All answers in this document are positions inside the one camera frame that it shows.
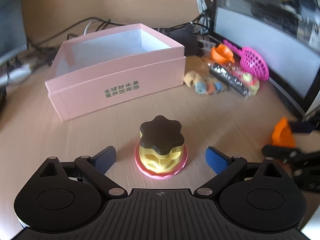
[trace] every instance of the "black circular cap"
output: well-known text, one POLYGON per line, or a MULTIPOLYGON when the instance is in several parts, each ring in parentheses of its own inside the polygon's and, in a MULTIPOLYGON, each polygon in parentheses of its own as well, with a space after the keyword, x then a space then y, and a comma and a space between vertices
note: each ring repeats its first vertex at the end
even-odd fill
POLYGON ((282 206, 283 196, 271 189, 256 189, 247 195, 250 205, 261 210, 273 210, 282 206))
POLYGON ((41 193, 37 198, 40 207, 47 210, 59 210, 70 206, 75 196, 65 189, 50 189, 41 193))
POLYGON ((144 122, 140 126, 142 137, 141 147, 153 149, 160 155, 167 155, 172 148, 184 144, 181 134, 181 123, 168 120, 162 115, 156 116, 150 122, 144 122))

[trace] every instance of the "orange toy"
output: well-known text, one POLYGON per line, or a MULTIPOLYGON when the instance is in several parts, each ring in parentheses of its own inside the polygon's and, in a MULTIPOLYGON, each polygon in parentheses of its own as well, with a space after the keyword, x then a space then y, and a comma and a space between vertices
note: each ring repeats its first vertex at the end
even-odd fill
POLYGON ((214 86, 214 84, 208 83, 207 84, 207 95, 211 95, 216 91, 216 87, 214 86))
POLYGON ((220 44, 211 49, 211 58, 219 64, 234 63, 233 52, 226 45, 220 44))
POLYGON ((282 118, 279 123, 276 124, 271 136, 271 140, 273 146, 288 148, 296 147, 288 119, 282 118))

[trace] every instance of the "crosshair marking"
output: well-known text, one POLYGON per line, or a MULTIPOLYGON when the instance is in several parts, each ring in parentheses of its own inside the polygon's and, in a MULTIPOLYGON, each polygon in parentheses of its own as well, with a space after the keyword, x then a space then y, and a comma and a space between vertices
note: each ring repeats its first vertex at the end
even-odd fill
POLYGON ((162 197, 163 195, 165 195, 165 193, 163 191, 159 191, 159 192, 157 192, 157 195, 162 197))

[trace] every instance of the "black star-shaped knob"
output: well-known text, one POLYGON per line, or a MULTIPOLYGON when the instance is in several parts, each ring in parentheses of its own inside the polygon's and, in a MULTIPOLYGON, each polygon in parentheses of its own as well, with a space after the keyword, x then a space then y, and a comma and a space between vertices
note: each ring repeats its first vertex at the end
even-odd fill
POLYGON ((150 122, 144 122, 140 126, 142 134, 141 147, 153 149, 159 155, 167 155, 172 148, 184 144, 181 134, 181 123, 176 120, 168 120, 162 115, 156 116, 150 122))

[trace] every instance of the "computer monitor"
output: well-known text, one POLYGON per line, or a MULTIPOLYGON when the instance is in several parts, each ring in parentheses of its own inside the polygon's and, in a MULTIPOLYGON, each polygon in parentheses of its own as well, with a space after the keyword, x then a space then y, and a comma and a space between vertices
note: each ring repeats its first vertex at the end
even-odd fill
POLYGON ((21 0, 0 0, 0 65, 26 49, 21 0))
POLYGON ((212 22, 215 34, 264 58, 269 81, 296 116, 320 105, 318 0, 214 0, 212 22))

